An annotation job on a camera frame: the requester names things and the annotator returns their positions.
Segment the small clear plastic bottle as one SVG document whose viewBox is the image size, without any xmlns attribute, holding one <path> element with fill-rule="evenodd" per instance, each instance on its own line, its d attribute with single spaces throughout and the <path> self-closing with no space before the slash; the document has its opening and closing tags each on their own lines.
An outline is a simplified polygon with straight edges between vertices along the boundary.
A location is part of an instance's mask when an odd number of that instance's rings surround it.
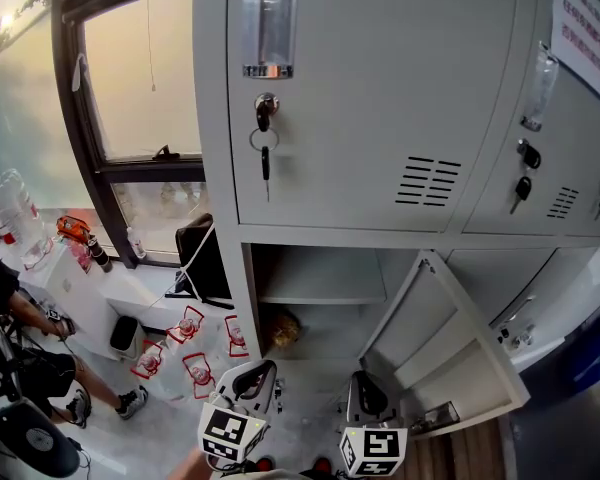
<svg viewBox="0 0 600 480">
<path fill-rule="evenodd" d="M 128 242 L 138 259 L 144 259 L 147 256 L 147 253 L 142 245 L 141 239 L 137 235 L 136 231 L 128 226 L 127 229 L 127 239 Z"/>
</svg>

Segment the white counter unit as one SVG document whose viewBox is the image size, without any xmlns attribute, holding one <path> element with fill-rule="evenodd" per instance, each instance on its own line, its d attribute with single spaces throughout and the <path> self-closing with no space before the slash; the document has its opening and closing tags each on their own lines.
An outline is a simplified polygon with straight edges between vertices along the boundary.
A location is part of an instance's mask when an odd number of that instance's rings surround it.
<svg viewBox="0 0 600 480">
<path fill-rule="evenodd" d="M 600 308 L 600 246 L 559 248 L 491 323 L 517 372 L 562 345 Z"/>
</svg>

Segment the grey metal locker cabinet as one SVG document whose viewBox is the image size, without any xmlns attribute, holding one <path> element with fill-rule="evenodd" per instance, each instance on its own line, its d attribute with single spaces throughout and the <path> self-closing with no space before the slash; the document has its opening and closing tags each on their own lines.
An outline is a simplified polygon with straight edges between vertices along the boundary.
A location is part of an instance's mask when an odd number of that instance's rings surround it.
<svg viewBox="0 0 600 480">
<path fill-rule="evenodd" d="M 419 251 L 491 327 L 557 249 L 600 246 L 600 96 L 552 54 L 552 3 L 194 0 L 220 254 L 250 354 L 285 380 L 282 413 L 324 409 L 364 369 Z M 280 103 L 269 202 L 249 145 L 265 92 Z M 281 310 L 302 326 L 284 349 L 265 334 Z"/>
</svg>

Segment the white water dispenser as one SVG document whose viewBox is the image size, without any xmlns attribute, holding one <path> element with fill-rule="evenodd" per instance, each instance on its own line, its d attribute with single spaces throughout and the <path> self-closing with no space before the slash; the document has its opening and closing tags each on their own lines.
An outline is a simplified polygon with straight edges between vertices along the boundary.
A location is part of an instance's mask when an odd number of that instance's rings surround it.
<svg viewBox="0 0 600 480">
<path fill-rule="evenodd" d="M 76 333 L 71 340 L 94 354 L 120 359 L 110 346 L 118 314 L 65 245 L 54 245 L 32 270 L 23 271 L 19 280 L 40 306 L 73 322 Z"/>
</svg>

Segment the white paper notice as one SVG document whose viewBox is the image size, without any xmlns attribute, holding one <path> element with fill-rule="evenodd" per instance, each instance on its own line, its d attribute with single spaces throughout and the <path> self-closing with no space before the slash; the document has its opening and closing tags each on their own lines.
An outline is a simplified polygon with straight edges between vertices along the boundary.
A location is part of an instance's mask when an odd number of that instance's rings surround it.
<svg viewBox="0 0 600 480">
<path fill-rule="evenodd" d="M 553 0 L 550 49 L 600 96 L 600 0 Z"/>
</svg>

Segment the black window frame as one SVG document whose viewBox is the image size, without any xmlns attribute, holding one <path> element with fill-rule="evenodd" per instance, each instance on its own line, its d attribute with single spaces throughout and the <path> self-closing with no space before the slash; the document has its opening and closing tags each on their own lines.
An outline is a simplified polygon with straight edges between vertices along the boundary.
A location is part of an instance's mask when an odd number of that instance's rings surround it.
<svg viewBox="0 0 600 480">
<path fill-rule="evenodd" d="M 193 3 L 0 0 L 0 174 L 128 268 L 175 265 L 176 231 L 208 207 Z M 165 144 L 178 161 L 152 160 Z"/>
</svg>

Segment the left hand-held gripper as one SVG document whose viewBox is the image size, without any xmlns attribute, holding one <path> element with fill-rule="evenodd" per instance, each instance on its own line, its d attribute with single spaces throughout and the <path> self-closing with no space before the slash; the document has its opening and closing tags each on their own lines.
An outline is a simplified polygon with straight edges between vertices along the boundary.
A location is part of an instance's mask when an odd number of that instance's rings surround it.
<svg viewBox="0 0 600 480">
<path fill-rule="evenodd" d="M 216 391 L 204 403 L 198 445 L 217 468 L 241 465 L 269 429 L 267 413 L 277 366 L 271 360 L 249 361 L 226 371 Z M 234 404 L 229 398 L 237 398 Z"/>
</svg>

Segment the pink patterned bag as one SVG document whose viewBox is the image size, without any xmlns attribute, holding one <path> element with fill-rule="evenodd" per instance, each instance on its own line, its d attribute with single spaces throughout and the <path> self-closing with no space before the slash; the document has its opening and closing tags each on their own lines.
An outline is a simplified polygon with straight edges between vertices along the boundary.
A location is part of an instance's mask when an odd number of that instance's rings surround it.
<svg viewBox="0 0 600 480">
<path fill-rule="evenodd" d="M 92 259 L 88 247 L 70 238 L 64 238 L 63 243 L 70 250 L 82 270 L 85 273 L 89 273 L 92 266 Z"/>
</svg>

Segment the large clear water bottle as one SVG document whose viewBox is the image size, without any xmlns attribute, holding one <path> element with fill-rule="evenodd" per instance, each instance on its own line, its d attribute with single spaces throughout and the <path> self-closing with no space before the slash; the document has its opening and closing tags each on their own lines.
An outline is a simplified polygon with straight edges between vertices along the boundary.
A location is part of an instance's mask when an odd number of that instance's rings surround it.
<svg viewBox="0 0 600 480">
<path fill-rule="evenodd" d="M 25 270 L 34 269 L 53 247 L 44 220 L 16 169 L 0 175 L 0 238 L 14 248 Z"/>
</svg>

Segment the yellow snack packet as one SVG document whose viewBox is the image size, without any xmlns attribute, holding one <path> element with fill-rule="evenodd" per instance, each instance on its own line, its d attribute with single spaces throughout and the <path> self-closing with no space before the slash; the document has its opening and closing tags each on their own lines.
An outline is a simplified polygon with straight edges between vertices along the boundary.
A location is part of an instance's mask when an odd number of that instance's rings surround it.
<svg viewBox="0 0 600 480">
<path fill-rule="evenodd" d="M 297 341 L 302 326 L 295 315 L 286 310 L 273 313 L 267 318 L 265 334 L 268 343 L 279 349 L 288 348 Z"/>
</svg>

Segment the white window sill ledge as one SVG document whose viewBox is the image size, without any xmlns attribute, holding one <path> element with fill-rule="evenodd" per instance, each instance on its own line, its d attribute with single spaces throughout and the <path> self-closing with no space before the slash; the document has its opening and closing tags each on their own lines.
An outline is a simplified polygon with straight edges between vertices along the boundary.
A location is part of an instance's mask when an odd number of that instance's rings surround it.
<svg viewBox="0 0 600 480">
<path fill-rule="evenodd" d="M 166 330 L 184 316 L 187 306 L 205 315 L 225 317 L 234 310 L 205 304 L 185 292 L 183 296 L 168 297 L 180 272 L 175 268 L 140 265 L 127 269 L 115 263 L 111 272 L 98 281 L 99 290 L 120 315 L 137 319 L 144 327 Z"/>
</svg>

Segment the wooden slat platform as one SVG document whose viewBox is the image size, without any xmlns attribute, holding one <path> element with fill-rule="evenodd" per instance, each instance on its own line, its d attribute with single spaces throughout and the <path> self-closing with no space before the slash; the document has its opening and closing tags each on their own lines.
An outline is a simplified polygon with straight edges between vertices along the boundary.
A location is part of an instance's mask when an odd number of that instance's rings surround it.
<svg viewBox="0 0 600 480">
<path fill-rule="evenodd" d="M 506 480 L 497 419 L 411 441 L 395 480 Z"/>
</svg>

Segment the grey locker door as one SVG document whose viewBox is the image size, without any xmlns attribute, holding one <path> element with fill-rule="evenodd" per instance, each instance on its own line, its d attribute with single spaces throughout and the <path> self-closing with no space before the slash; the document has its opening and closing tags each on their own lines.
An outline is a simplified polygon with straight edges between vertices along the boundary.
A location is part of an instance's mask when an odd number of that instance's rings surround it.
<svg viewBox="0 0 600 480">
<path fill-rule="evenodd" d="M 418 439 L 498 418 L 530 398 L 494 330 L 432 250 L 416 255 L 360 360 L 396 392 Z"/>
</svg>

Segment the person's left forearm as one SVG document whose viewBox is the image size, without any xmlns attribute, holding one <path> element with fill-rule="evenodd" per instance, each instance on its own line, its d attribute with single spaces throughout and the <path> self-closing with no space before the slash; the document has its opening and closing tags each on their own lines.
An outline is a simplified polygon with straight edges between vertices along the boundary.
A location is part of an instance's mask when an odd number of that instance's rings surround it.
<svg viewBox="0 0 600 480">
<path fill-rule="evenodd" d="M 188 456 L 167 476 L 167 480 L 210 480 L 213 469 L 206 460 L 206 455 L 194 448 Z"/>
</svg>

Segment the orange bag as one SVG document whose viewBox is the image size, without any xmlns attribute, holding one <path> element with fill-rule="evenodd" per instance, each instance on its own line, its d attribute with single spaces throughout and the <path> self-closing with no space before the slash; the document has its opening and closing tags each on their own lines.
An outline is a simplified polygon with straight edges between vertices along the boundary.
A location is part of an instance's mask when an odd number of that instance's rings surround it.
<svg viewBox="0 0 600 480">
<path fill-rule="evenodd" d="M 91 238 L 91 228 L 82 219 L 64 215 L 56 220 L 57 234 L 77 243 L 87 244 Z"/>
</svg>

